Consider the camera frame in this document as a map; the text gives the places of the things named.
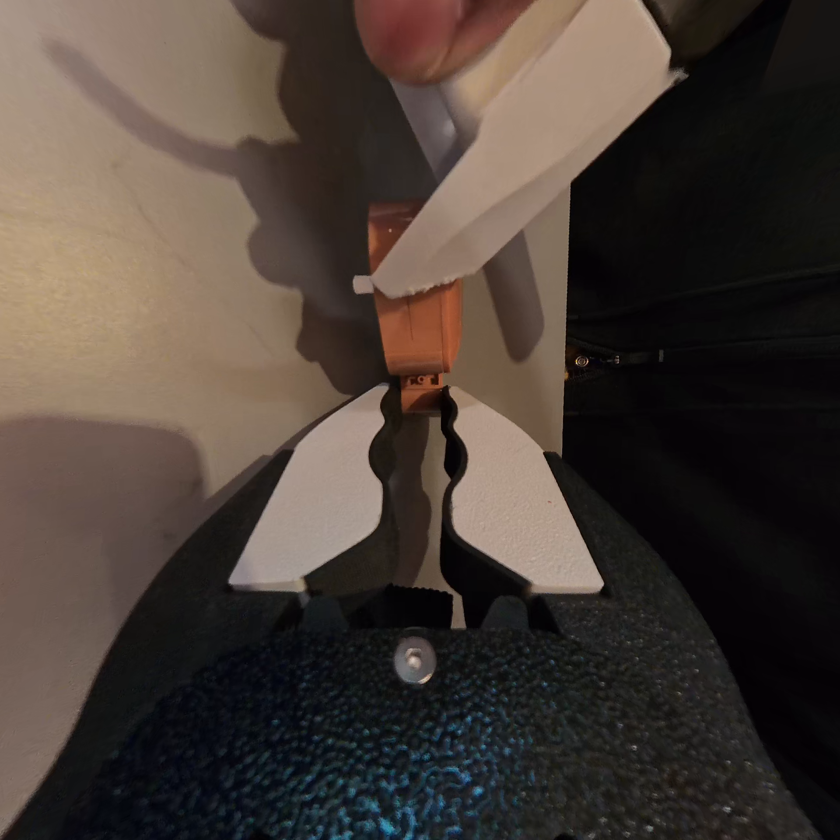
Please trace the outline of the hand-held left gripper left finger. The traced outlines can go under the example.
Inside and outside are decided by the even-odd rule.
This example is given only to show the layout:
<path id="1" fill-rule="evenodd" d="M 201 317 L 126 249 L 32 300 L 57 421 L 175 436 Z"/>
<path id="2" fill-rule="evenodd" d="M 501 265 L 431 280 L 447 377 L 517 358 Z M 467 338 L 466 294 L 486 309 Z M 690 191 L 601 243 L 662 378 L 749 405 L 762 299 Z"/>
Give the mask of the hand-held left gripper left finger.
<path id="1" fill-rule="evenodd" d="M 376 385 L 294 448 L 230 575 L 241 592 L 359 594 L 393 581 L 397 390 Z"/>

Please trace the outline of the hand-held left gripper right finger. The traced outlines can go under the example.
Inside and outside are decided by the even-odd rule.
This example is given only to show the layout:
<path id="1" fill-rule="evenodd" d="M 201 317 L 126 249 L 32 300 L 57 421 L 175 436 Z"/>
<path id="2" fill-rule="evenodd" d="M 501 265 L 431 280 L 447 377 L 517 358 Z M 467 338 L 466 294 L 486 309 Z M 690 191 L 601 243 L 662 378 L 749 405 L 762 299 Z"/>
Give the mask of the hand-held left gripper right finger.
<path id="1" fill-rule="evenodd" d="M 442 401 L 442 572 L 462 595 L 596 595 L 596 568 L 541 446 L 458 387 Z"/>

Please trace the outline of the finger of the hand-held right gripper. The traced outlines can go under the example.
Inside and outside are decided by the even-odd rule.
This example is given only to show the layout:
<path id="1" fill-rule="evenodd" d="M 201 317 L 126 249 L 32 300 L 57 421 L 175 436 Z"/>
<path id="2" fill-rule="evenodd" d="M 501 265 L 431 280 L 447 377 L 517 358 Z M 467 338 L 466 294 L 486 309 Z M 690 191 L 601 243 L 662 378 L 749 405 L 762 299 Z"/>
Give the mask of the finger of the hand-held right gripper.
<path id="1" fill-rule="evenodd" d="M 476 132 L 455 130 L 438 90 L 452 76 L 430 85 L 392 80 L 437 185 L 372 270 L 373 287 L 403 298 L 483 267 L 677 75 L 643 2 L 587 1 L 491 100 Z"/>

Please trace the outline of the round brown brick assembly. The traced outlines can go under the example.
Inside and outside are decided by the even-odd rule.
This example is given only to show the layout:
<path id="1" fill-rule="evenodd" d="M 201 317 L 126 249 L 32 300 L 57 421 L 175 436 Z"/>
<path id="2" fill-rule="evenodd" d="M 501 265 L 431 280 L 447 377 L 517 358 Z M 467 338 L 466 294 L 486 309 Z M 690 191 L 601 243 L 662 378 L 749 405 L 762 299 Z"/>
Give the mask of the round brown brick assembly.
<path id="1" fill-rule="evenodd" d="M 369 207 L 369 262 L 378 268 L 422 207 L 420 202 L 374 203 Z M 452 371 L 463 329 L 463 281 L 409 297 L 389 298 L 367 276 L 353 279 L 358 295 L 372 294 L 388 373 L 434 374 Z"/>

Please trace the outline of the grey desk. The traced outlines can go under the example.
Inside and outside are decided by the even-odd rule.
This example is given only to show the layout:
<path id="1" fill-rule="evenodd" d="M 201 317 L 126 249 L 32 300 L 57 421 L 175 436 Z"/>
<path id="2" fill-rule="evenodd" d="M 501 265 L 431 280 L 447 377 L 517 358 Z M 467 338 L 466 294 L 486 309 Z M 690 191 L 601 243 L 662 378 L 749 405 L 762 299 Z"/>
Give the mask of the grey desk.
<path id="1" fill-rule="evenodd" d="M 367 204 L 433 187 L 351 2 L 2 2 L 2 833 L 172 555 L 379 381 Z"/>

